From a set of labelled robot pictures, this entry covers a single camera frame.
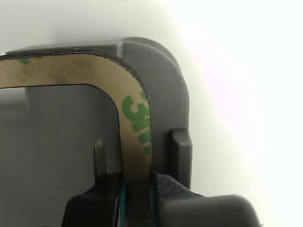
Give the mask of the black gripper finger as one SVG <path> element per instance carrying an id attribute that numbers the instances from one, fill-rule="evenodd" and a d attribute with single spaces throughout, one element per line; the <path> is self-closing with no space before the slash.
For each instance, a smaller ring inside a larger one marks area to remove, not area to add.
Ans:
<path id="1" fill-rule="evenodd" d="M 206 197 L 170 175 L 153 173 L 152 222 L 155 227 L 259 227 L 251 203 L 238 195 Z"/>
<path id="2" fill-rule="evenodd" d="M 105 144 L 98 140 L 93 152 L 94 185 L 67 202 L 63 227 L 119 227 L 122 173 L 107 172 Z"/>

